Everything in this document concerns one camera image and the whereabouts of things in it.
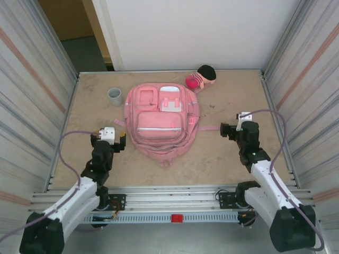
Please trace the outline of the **aluminium mounting rail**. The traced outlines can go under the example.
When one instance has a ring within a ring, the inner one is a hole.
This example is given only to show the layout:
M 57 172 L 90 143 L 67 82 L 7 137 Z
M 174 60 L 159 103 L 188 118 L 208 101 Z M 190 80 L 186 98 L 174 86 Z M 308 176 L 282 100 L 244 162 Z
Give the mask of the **aluminium mounting rail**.
M 126 194 L 125 212 L 206 212 L 219 210 L 215 198 L 217 191 L 235 191 L 237 184 L 230 185 L 177 185 L 110 187 L 109 194 Z M 287 184 L 296 198 L 305 205 L 315 206 L 311 191 Z M 29 211 L 42 212 L 58 201 L 68 190 L 52 188 L 46 193 L 34 193 Z

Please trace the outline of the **pink backpack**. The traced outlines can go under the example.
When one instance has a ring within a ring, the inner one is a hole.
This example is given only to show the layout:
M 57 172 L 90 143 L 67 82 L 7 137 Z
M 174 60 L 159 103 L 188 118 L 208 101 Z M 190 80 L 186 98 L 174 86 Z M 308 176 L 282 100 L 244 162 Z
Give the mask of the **pink backpack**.
M 185 154 L 199 131 L 218 131 L 217 125 L 200 125 L 195 92 L 173 83 L 146 83 L 133 87 L 124 104 L 124 120 L 132 143 L 162 167 Z

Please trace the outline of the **grey cup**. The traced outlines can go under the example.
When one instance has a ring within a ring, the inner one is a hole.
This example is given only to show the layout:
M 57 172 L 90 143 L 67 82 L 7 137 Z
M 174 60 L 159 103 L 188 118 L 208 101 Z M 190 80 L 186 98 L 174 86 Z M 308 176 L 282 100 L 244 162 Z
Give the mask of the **grey cup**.
M 113 106 L 120 106 L 123 104 L 122 91 L 119 88 L 109 89 L 108 98 Z

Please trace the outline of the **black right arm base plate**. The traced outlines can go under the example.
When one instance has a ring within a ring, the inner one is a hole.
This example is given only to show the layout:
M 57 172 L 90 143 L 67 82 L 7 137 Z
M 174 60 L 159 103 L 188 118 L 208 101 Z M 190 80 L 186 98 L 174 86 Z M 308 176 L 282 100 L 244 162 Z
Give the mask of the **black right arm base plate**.
M 217 194 L 217 201 L 221 209 L 246 210 L 250 207 L 258 210 L 266 208 L 265 199 L 260 196 L 258 188 L 249 189 L 242 194 L 236 192 L 220 192 Z

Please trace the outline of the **plush doll with black hair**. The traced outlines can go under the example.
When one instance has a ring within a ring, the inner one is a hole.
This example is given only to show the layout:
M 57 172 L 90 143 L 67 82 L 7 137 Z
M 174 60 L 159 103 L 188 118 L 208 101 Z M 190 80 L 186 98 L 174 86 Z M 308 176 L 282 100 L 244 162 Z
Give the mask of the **plush doll with black hair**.
M 196 72 L 186 77 L 185 85 L 188 89 L 198 93 L 214 84 L 216 79 L 215 69 L 210 65 L 202 65 Z

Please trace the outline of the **brown wooden door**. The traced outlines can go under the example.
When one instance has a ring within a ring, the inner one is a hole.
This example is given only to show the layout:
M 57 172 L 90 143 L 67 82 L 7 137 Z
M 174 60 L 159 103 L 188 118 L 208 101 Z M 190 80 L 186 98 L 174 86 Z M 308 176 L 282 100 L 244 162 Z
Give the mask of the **brown wooden door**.
M 61 41 L 94 36 L 104 63 L 113 65 L 93 0 L 38 0 L 38 3 Z

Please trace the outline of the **white door frame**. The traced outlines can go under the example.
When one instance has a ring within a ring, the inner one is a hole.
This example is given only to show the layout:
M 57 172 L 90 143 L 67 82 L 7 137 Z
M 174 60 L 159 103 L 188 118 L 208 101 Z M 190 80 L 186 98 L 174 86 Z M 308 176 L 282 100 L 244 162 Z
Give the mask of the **white door frame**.
M 106 46 L 115 71 L 124 71 L 120 49 L 115 36 L 113 22 L 109 13 L 108 0 L 92 0 L 94 9 L 105 39 Z

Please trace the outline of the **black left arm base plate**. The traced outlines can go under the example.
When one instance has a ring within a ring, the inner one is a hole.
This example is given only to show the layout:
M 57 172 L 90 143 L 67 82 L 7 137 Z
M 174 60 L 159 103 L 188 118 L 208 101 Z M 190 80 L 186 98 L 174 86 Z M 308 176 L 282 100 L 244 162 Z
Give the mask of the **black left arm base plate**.
M 109 194 L 107 211 L 124 211 L 126 206 L 126 194 Z

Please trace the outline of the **aluminium frame post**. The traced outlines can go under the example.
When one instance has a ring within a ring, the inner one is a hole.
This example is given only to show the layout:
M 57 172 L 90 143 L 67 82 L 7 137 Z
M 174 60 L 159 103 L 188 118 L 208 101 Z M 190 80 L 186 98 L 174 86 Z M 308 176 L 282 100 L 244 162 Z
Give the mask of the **aluminium frame post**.
M 29 2 L 34 8 L 34 11 L 33 11 L 34 15 L 36 15 L 37 18 L 40 19 L 38 21 L 38 27 L 42 29 L 43 37 L 51 45 L 52 50 L 55 52 L 58 60 L 60 61 L 62 67 L 66 71 L 67 75 L 71 79 L 77 81 L 79 74 L 76 71 L 71 59 L 69 58 L 64 46 L 59 40 L 56 32 L 54 31 L 52 25 L 50 24 L 38 0 L 29 0 Z
M 305 16 L 305 13 L 309 9 L 309 6 L 312 2 L 313 0 L 300 0 L 299 1 L 297 8 L 294 11 L 271 57 L 269 58 L 269 61 L 267 62 L 265 68 L 262 69 L 262 75 L 264 78 L 267 78 L 267 76 L 271 74 L 272 70 L 277 65 L 279 59 L 281 58 L 284 50 L 286 49 L 292 36 L 296 32 L 301 20 Z

